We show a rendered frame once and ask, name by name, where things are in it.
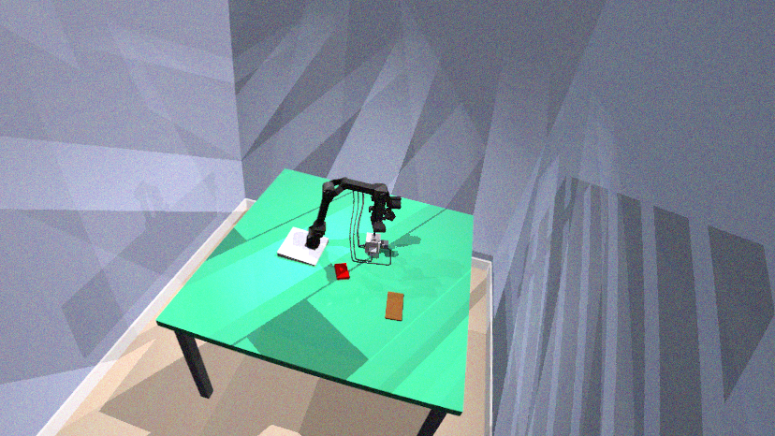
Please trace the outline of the brown flat rectangular board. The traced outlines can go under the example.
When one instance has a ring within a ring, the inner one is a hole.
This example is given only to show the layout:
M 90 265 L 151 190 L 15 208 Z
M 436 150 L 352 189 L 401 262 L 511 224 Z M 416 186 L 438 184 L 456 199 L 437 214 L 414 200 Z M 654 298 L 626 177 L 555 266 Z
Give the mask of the brown flat rectangular board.
M 403 294 L 387 292 L 386 319 L 402 320 Z

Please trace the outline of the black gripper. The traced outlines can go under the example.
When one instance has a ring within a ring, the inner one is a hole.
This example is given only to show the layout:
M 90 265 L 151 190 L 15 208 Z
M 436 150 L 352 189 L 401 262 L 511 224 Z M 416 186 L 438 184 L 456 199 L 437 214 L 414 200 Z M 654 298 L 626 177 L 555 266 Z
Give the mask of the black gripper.
M 372 216 L 370 216 L 370 218 L 372 222 L 373 232 L 385 233 L 387 229 L 386 229 L 386 225 L 383 224 L 383 221 L 382 221 L 384 219 L 385 210 L 377 211 L 373 208 L 373 206 L 370 206 L 369 212 L 371 211 L 372 211 Z

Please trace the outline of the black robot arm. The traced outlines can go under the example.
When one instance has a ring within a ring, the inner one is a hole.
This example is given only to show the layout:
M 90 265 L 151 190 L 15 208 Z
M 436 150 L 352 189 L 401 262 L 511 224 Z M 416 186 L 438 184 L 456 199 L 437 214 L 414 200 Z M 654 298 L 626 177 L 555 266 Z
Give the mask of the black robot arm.
M 335 185 L 339 186 L 334 189 Z M 402 198 L 400 196 L 390 196 L 387 186 L 383 183 L 370 184 L 347 179 L 346 177 L 324 182 L 322 184 L 322 199 L 316 220 L 314 220 L 313 224 L 310 225 L 307 230 L 305 244 L 307 248 L 315 250 L 320 245 L 320 238 L 322 238 L 323 235 L 325 236 L 326 232 L 325 218 L 329 203 L 335 196 L 346 189 L 371 195 L 371 200 L 374 202 L 373 208 L 377 211 L 385 210 L 384 221 L 387 219 L 393 222 L 396 216 L 392 209 L 400 210 L 402 207 Z

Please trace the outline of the red rectangular block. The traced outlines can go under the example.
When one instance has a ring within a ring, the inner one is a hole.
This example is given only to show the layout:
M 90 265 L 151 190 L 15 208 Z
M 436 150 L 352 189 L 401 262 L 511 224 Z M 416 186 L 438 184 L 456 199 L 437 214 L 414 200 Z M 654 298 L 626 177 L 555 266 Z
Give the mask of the red rectangular block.
M 335 268 L 337 281 L 349 280 L 349 274 L 348 274 L 346 263 L 334 264 L 334 268 Z

